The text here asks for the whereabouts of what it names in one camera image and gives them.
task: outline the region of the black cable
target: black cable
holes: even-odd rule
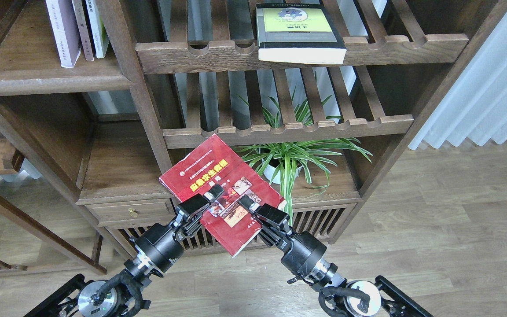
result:
[[[326,305],[326,296],[322,293],[318,296],[318,304],[320,304],[320,308],[324,311],[324,313],[328,314],[330,317],[347,317],[348,312],[342,311],[339,309],[331,309]]]
[[[111,289],[113,289],[115,286],[120,284],[124,284],[128,289],[130,295],[134,298],[134,306],[127,313],[125,313],[124,317],[133,317],[143,307],[142,293],[140,291],[141,285],[139,285],[139,283],[137,283],[132,278],[132,275],[125,269],[101,285],[101,287],[99,287],[97,290],[97,295],[102,303],[107,293],[111,291]]]
[[[72,316],[73,316],[73,315],[75,315],[78,311],[79,311],[79,309],[77,309],[76,311],[74,311],[73,313],[71,313],[68,317],[72,317]]]
[[[340,309],[331,309],[326,305],[326,298],[335,296],[342,297],[354,297],[356,299],[361,299],[361,305],[363,308],[367,309],[369,307],[369,302],[371,301],[371,297],[360,291],[359,289],[353,288],[342,288],[342,287],[324,287],[320,289],[320,295],[318,295],[318,303],[320,304],[320,308],[328,314],[330,317],[347,317],[348,312],[342,311]]]

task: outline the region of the wooden cabinet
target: wooden cabinet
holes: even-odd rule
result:
[[[257,2],[244,1],[250,18]],[[211,41],[189,41],[187,1],[171,8],[98,1],[113,50],[70,70],[60,68],[44,2],[29,0],[14,2],[0,20],[0,132],[127,257],[134,254],[127,237],[167,221],[177,204],[159,184],[161,172],[208,136],[217,133],[231,146],[358,137],[374,154],[372,163],[345,153],[325,193],[301,178],[294,189],[294,228],[333,243],[501,19],[507,0],[391,0],[382,17],[370,0],[354,0],[368,36],[350,35],[336,0],[321,2],[344,38],[344,65],[356,73],[350,90],[339,67],[326,68],[342,117],[337,123],[324,117],[312,66],[260,62],[255,38],[231,36],[234,13],[225,0],[210,2]],[[171,16],[170,41],[160,10]],[[256,34],[252,21],[246,20]],[[314,125],[294,119],[286,68],[302,74]],[[257,70],[273,72],[279,128],[262,118]],[[246,126],[234,120],[233,71],[244,72]],[[216,76],[216,91],[208,92],[217,96],[214,127],[205,123],[201,72]],[[178,83],[175,73],[187,73],[186,80]],[[137,114],[96,116],[79,92],[98,90],[129,90]],[[187,92],[185,100],[178,90]],[[315,181],[325,178],[316,173]],[[183,245],[195,253],[221,251],[204,230]]]

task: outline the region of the spider plant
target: spider plant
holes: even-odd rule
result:
[[[332,96],[328,96],[322,100],[322,106],[328,102],[330,97]],[[272,112],[263,108],[265,122],[272,128],[277,128],[281,124],[280,106],[273,97],[270,96],[269,99],[276,106],[277,112],[276,114],[272,114]],[[294,107],[294,116],[297,122],[302,122],[305,125],[314,123],[307,99]],[[371,161],[370,156],[372,156],[372,154],[358,146],[359,143],[360,142],[356,138],[334,138],[326,140],[254,144],[251,146],[238,147],[238,150],[244,152],[242,159],[260,175],[270,164],[272,166],[275,165],[275,171],[269,179],[269,183],[273,183],[275,177],[280,174],[280,194],[287,201],[284,211],[290,216],[289,223],[292,224],[292,189],[294,180],[296,176],[298,176],[297,168],[300,166],[302,167],[304,170],[304,178],[308,184],[312,184],[309,163],[312,163],[316,168],[324,171],[327,184],[314,186],[316,189],[322,189],[320,193],[323,193],[330,185],[330,170],[326,165],[338,166],[336,162],[330,160],[326,156],[342,155],[338,150],[351,150],[361,153],[366,159]]]

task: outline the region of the book spine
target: book spine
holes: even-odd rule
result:
[[[109,38],[105,32],[105,27],[101,21],[101,16],[95,5],[95,0],[86,0],[87,14],[93,35],[93,43],[95,44],[95,57],[104,58],[107,48],[109,48]]]
[[[84,8],[84,0],[72,0],[74,10],[76,12],[77,26],[79,30],[79,36],[81,38],[81,45],[83,48],[83,55],[85,60],[95,60],[93,57],[93,48],[91,47],[91,36],[89,25],[86,19],[86,10]]]
[[[72,68],[76,65],[80,53],[79,34],[77,30],[72,30],[70,23],[70,16],[74,15],[73,6],[71,4],[64,6],[64,2],[60,0],[46,0],[46,8],[54,32],[60,64],[64,68]]]

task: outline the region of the drawer knob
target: drawer knob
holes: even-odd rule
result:
[[[136,211],[134,208],[129,208],[129,213],[132,218],[138,217],[138,211]]]

